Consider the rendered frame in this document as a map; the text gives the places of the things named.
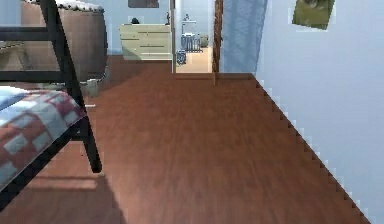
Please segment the pale green chest of drawers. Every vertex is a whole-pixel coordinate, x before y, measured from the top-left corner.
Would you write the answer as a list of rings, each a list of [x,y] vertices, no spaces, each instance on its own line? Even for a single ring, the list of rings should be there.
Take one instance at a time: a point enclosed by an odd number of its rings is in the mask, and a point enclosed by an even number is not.
[[[119,28],[125,60],[171,60],[171,27],[164,24],[122,24]]]

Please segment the blue room door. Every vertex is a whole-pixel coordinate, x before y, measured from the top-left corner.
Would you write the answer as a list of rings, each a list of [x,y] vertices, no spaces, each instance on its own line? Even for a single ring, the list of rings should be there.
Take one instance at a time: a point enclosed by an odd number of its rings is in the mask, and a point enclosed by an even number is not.
[[[255,73],[268,0],[223,0],[220,71]]]

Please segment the black framed bed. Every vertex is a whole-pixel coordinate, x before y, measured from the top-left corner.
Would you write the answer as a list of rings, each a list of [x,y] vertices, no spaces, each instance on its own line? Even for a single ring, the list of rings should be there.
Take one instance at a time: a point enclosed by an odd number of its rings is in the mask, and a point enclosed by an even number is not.
[[[64,82],[67,93],[86,111],[80,83],[68,47],[67,38],[55,0],[39,0],[45,27],[0,27],[1,41],[50,41],[55,52],[59,71],[1,71],[0,82],[49,83]],[[82,141],[93,173],[102,171],[95,138],[89,117],[81,118],[69,127],[47,149],[31,159],[21,171],[10,179],[0,190],[0,212],[28,185],[28,183],[51,161],[51,159],[71,140]]]

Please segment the red white checked blanket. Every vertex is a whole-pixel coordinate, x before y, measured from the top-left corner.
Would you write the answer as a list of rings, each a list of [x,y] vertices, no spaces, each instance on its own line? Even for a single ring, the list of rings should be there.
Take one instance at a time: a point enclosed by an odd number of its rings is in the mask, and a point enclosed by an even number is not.
[[[0,191],[84,116],[63,91],[0,86]]]

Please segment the dark framed wall picture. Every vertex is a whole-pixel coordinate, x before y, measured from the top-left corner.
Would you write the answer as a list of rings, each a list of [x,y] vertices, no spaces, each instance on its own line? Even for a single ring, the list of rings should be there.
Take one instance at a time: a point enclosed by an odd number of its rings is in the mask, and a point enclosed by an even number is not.
[[[159,8],[159,0],[128,0],[129,8]]]

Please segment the green framed wall picture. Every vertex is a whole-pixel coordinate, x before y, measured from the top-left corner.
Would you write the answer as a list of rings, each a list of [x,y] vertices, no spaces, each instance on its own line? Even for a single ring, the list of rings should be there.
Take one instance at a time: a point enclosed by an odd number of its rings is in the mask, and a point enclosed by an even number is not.
[[[296,0],[292,23],[294,25],[326,30],[335,0]]]

